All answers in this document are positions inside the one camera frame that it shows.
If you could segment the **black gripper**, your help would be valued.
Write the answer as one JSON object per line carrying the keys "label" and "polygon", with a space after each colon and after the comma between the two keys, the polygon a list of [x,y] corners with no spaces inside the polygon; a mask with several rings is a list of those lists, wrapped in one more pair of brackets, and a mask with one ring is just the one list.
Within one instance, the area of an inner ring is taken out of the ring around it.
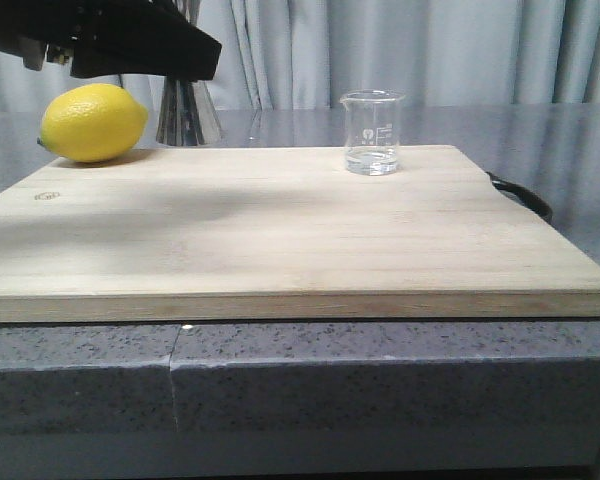
{"label": "black gripper", "polygon": [[71,75],[81,79],[211,80],[221,49],[172,1],[0,1],[0,52],[30,70],[73,56]]}

